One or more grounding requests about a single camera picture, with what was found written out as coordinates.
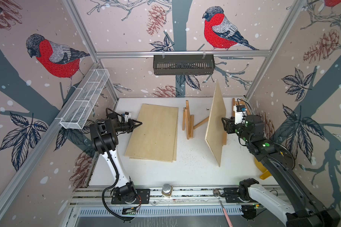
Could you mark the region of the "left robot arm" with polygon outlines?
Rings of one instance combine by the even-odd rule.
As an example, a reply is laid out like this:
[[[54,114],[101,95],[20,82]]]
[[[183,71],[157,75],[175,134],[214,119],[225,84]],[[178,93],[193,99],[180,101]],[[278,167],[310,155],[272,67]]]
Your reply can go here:
[[[119,134],[131,133],[142,124],[142,122],[133,119],[120,121],[116,117],[98,119],[90,125],[93,149],[105,159],[115,180],[111,186],[103,190],[103,199],[105,193],[110,192],[110,196],[121,204],[133,204],[135,202],[141,204],[141,196],[138,195],[133,181],[122,165],[121,158],[117,153],[117,145],[119,144]]]

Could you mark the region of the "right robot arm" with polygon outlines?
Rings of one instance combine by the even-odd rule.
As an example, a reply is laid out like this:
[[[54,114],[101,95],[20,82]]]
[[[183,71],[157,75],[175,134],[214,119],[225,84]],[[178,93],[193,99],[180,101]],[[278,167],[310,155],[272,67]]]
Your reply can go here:
[[[287,166],[286,148],[264,136],[264,122],[258,115],[247,115],[244,122],[235,118],[221,119],[224,131],[236,134],[246,148],[274,177],[289,199],[284,202],[249,178],[239,185],[243,201],[254,200],[274,214],[287,227],[337,227],[341,217],[334,208],[324,206]]]

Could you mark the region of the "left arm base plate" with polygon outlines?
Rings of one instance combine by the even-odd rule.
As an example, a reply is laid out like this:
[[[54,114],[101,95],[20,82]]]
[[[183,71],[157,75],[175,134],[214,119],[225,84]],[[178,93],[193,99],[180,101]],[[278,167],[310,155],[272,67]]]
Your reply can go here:
[[[136,189],[137,196],[130,196],[129,198],[125,199],[123,196],[121,199],[116,197],[115,195],[112,197],[111,204],[115,205],[133,205],[137,204],[139,205],[139,197],[141,199],[142,204],[149,204],[150,201],[150,189]]]

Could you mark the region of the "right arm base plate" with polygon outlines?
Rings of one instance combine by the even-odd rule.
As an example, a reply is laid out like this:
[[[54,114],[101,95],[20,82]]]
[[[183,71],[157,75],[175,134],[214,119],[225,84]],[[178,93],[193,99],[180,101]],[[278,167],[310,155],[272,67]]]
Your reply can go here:
[[[224,192],[221,194],[221,197],[225,198],[227,203],[258,203],[252,199],[242,199],[240,197],[238,187],[226,187],[223,191]]]

